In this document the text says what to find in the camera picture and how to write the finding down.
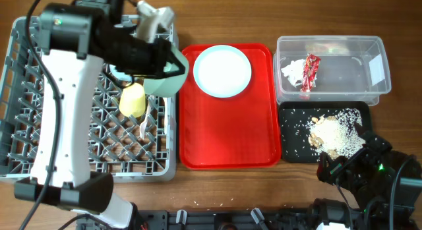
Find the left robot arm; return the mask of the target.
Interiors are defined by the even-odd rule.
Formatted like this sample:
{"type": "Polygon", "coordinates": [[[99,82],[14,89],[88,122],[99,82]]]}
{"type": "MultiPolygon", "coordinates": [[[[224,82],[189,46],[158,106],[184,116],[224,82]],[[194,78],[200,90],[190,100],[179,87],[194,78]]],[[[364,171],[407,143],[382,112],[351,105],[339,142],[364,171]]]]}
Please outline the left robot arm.
{"type": "Polygon", "coordinates": [[[131,78],[185,80],[186,57],[158,37],[175,20],[170,7],[136,4],[140,22],[120,26],[125,0],[50,3],[29,48],[44,76],[40,141],[30,175],[14,184],[19,200],[74,211],[107,229],[147,229],[136,204],[113,191],[110,173],[92,171],[88,131],[94,90],[105,64],[131,78]]]}

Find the yellow plastic cup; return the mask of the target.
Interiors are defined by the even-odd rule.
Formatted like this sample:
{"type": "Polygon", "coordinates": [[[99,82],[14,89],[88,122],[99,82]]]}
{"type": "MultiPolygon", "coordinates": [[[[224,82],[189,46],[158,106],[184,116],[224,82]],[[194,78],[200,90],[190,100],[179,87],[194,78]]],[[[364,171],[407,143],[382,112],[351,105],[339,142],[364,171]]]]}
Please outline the yellow plastic cup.
{"type": "Polygon", "coordinates": [[[126,116],[141,117],[146,111],[146,94],[144,87],[134,83],[123,89],[119,102],[120,112],[126,116]]]}

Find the light blue plate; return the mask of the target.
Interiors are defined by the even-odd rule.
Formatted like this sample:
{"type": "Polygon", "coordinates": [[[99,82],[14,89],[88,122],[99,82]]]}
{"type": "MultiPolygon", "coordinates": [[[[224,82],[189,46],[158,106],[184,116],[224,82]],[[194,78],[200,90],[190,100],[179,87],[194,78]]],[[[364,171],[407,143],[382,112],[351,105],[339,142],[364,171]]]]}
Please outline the light blue plate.
{"type": "Polygon", "coordinates": [[[249,85],[252,66],[240,49],[230,45],[214,45],[195,59],[193,77],[205,94],[215,98],[231,98],[249,85]]]}

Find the white plastic spoon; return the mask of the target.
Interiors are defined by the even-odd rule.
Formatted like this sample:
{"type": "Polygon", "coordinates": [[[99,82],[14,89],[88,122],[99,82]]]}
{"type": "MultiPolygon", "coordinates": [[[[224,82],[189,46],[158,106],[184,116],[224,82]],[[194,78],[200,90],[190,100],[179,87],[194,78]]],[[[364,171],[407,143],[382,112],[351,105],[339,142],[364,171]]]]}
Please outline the white plastic spoon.
{"type": "Polygon", "coordinates": [[[162,98],[164,101],[164,134],[167,134],[167,127],[168,127],[168,106],[167,106],[167,98],[162,98]]]}

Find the white plastic fork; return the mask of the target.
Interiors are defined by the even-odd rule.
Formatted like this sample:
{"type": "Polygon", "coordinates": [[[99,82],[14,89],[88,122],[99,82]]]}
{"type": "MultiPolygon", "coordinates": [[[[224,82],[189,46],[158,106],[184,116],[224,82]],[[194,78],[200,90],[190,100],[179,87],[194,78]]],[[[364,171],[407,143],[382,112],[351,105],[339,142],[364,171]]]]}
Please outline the white plastic fork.
{"type": "Polygon", "coordinates": [[[140,138],[144,139],[145,137],[145,132],[146,132],[146,126],[148,124],[148,116],[151,112],[151,105],[148,104],[146,107],[146,112],[144,114],[144,120],[141,122],[140,126],[139,126],[139,132],[140,132],[140,138]]]}

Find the red snack wrapper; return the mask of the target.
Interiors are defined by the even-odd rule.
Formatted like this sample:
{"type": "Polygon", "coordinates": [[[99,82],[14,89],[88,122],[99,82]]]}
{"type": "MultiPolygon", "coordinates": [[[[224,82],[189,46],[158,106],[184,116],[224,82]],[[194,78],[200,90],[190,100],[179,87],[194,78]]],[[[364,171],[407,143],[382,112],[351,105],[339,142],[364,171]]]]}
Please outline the red snack wrapper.
{"type": "Polygon", "coordinates": [[[317,71],[320,65],[320,57],[313,54],[308,54],[303,68],[302,92],[310,92],[313,88],[317,71]]]}

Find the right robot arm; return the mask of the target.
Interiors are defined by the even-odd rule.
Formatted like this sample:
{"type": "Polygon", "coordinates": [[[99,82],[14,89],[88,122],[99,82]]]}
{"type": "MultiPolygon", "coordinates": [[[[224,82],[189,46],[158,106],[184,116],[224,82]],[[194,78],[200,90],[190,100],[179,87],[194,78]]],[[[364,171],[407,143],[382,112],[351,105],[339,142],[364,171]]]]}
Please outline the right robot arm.
{"type": "Polygon", "coordinates": [[[373,131],[353,126],[362,147],[350,158],[322,153],[316,175],[338,191],[350,191],[358,207],[347,200],[316,199],[307,210],[308,224],[314,229],[416,229],[411,215],[421,194],[421,164],[373,131]]]}

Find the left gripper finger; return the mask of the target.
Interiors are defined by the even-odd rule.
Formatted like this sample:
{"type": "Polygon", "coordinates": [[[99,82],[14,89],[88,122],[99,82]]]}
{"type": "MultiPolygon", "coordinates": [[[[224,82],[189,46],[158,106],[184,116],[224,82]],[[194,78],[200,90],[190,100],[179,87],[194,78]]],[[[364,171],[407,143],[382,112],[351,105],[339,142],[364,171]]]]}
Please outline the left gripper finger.
{"type": "Polygon", "coordinates": [[[179,76],[182,74],[185,74],[184,69],[178,69],[176,71],[163,71],[162,78],[170,78],[170,77],[179,76]]]}
{"type": "Polygon", "coordinates": [[[185,72],[185,56],[179,50],[173,50],[169,58],[170,72],[185,72]]]}

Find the light blue bowl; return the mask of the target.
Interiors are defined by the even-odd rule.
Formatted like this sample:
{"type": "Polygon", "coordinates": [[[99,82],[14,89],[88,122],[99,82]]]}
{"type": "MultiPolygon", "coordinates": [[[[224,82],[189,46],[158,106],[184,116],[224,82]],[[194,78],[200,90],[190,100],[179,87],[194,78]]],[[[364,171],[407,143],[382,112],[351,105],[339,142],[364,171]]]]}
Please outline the light blue bowl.
{"type": "Polygon", "coordinates": [[[116,69],[115,65],[108,65],[110,73],[118,80],[131,82],[132,78],[130,75],[125,74],[124,72],[120,72],[116,69]]]}

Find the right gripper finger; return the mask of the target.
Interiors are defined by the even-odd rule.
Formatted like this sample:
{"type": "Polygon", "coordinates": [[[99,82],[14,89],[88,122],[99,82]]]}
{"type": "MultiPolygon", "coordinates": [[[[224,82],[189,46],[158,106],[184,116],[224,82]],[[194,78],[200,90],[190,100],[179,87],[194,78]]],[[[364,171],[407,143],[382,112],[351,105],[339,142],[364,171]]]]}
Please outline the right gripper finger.
{"type": "Polygon", "coordinates": [[[364,126],[362,126],[359,123],[357,123],[357,122],[354,122],[353,123],[353,127],[354,127],[354,129],[355,129],[355,131],[356,131],[356,133],[357,133],[358,136],[362,136],[362,135],[364,135],[367,132],[367,129],[364,126]]]}
{"type": "Polygon", "coordinates": [[[334,170],[334,160],[326,152],[321,152],[319,158],[317,177],[330,177],[334,170]]]}

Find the white tissue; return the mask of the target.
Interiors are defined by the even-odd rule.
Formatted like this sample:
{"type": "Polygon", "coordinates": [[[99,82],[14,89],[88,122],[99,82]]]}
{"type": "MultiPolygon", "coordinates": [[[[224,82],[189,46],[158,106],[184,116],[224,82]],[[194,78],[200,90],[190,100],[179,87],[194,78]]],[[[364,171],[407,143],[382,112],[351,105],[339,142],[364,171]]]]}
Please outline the white tissue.
{"type": "Polygon", "coordinates": [[[289,65],[281,69],[282,74],[295,88],[302,84],[305,60],[292,61],[289,65]]]}

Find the rice and nut leftovers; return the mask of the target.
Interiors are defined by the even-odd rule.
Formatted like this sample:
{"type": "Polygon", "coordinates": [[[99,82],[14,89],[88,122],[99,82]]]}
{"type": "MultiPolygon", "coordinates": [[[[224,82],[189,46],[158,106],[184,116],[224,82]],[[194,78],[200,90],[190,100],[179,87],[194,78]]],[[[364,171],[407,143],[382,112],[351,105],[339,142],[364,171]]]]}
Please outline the rice and nut leftovers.
{"type": "Polygon", "coordinates": [[[338,156],[350,158],[362,148],[365,141],[360,138],[354,127],[349,129],[345,121],[350,119],[343,113],[337,116],[320,116],[311,119],[309,144],[316,148],[317,154],[326,152],[332,159],[338,156]]]}

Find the green small bowl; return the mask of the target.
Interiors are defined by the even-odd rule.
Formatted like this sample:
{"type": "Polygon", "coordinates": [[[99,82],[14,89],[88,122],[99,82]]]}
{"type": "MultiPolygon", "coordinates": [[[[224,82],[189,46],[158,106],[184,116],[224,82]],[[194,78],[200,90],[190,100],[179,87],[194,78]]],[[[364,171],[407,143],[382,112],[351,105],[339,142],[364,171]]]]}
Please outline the green small bowl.
{"type": "Polygon", "coordinates": [[[171,47],[171,52],[183,66],[181,69],[183,73],[163,79],[144,79],[143,87],[145,94],[169,98],[177,93],[186,81],[189,71],[189,62],[187,58],[174,45],[171,47]]]}

